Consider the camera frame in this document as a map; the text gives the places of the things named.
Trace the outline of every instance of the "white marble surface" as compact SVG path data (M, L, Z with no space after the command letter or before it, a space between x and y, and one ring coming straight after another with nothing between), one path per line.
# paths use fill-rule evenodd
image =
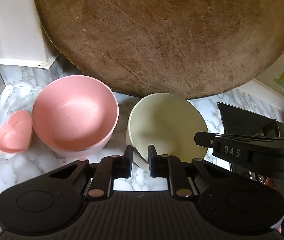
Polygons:
M67 65L69 65L68 60L60 54L50 69L0 65L0 73L6 85L42 90L52 81L64 76L64 69Z
M34 88L32 86L26 87L23 84L23 79L21 79L20 83L13 84L19 86L7 85L0 97L0 125L6 122L10 115L17 110L24 109L31 113L34 100L42 88L38 84ZM89 158L91 163L99 162L104 156L114 154L123 155L125 150L127 121L131 109L139 99L119 93L114 94L119 103L119 121L106 147L99 154ZM221 116L217 107L218 101L284 122L281 111L235 89L208 98L190 100L204 117L209 132L223 133ZM224 168L229 168L227 162L213 157L212 151L208 151L206 159ZM34 135L31 148L27 153L18 155L0 153L0 193L8 187L39 176L72 161L74 159L65 159L56 155ZM148 172L133 165L131 178L117 179L114 183L114 189L136 191L165 190L167 189L167 182L166 179L152 179Z

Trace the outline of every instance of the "bowl rim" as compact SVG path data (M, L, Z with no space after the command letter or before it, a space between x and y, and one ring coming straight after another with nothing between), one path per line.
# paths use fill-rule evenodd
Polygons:
M52 146L50 145L49 143L47 143L40 135L39 135L39 132L37 131L36 127L35 127L35 124L34 124L34 115L33 115L33 112L34 112L34 106L39 98L39 96L42 94L43 91L45 91L46 88L50 87L52 84L56 83L56 82L59 82L60 80L63 80L63 79L67 79L67 78L74 78L74 77L81 77L81 78L88 78L88 79L91 79L91 80L94 80L94 81L97 81L99 83L101 83L104 87L106 87L112 94L113 96L113 99L116 103L116 119L114 121L114 124L113 124L113 127L112 129L108 132L108 134L103 137L100 141L98 141L97 143L91 145L91 146L88 146L86 148L81 148L81 149L77 149L77 150L70 150L70 149L66 149L66 148L61 148L61 147L55 147L55 146ZM119 104L118 104L118 101L116 100L116 97L113 93L113 91L106 85L104 84L102 81L96 79L96 78L93 78L93 77L90 77L90 76L85 76L85 75L70 75L70 76L65 76L65 77L62 77L62 78L58 78L56 80L54 80L53 82L51 82L50 84L48 84L45 88L43 88L41 90L41 92L38 94L38 96L36 97L35 101L34 101L34 104L33 104L33 107L32 107L32 125L33 125L33 129L36 133L36 135L41 139L41 141L43 141L47 146L49 146L50 148L52 149L57 149L57 150L60 150L60 151L68 151L68 152L81 152L81 151L85 151L85 150L88 150L90 148L93 148L95 146L97 146L98 144L100 144L102 141L106 140L114 131L114 128L116 127L116 124L118 122L118 119L119 119Z
M132 139L131 128L130 128L130 127L131 127L132 114L133 114L135 108L137 108L138 105L139 105L139 103L142 102L144 99L147 99L147 98L149 98L149 97L151 97L151 96L154 96L154 95L163 95L163 94L165 94L165 95L171 95L171 96L174 96L174 97L181 98L181 99L185 100L186 102L188 102L189 104L191 104L188 100L186 100L186 99L184 99L184 98L182 98L182 97L180 97L180 96L178 96L178 95L175 95L175 94L171 94L171 93L154 93L154 94L150 94L150 95L147 95L146 97L141 98L141 99L135 104L135 106L132 108L131 113L130 113L130 116L129 116L129 120L128 120L128 126L127 126L127 131L128 131L130 143L132 144L133 148L135 149L136 155L137 155L139 158L141 158L143 161L147 162L147 163L148 163L148 161L147 161L145 158L143 158L143 156L139 153L139 151L138 151L138 149L135 147L134 142L133 142L133 139ZM205 127L206 127L206 130L205 130L205 131L208 132L208 125L206 124L206 121L205 121L205 119L203 118L202 114L200 113L200 111L199 111L194 105L192 105L192 106L193 106L193 107L195 108L195 110L200 114L201 118L203 119L203 122L205 123Z

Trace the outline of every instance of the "pink heart-shaped dish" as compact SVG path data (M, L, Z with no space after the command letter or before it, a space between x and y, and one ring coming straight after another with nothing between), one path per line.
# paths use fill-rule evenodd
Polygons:
M32 117L25 110L13 113L0 127L0 151L3 153L22 153L28 150L32 139Z

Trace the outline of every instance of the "round wooden board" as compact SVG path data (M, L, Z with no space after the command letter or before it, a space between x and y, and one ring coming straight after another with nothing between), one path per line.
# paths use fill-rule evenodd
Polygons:
M284 51L284 0L35 0L76 67L134 96L218 94Z

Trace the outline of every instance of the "bolt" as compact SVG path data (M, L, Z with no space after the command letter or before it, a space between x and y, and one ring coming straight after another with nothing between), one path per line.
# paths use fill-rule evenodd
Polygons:
M101 196L104 195L104 191L101 190L101 189L91 189L88 192L88 195L91 196L91 197L101 197Z
M189 197L192 195L192 191L187 188L181 188L176 191L176 194L180 197Z

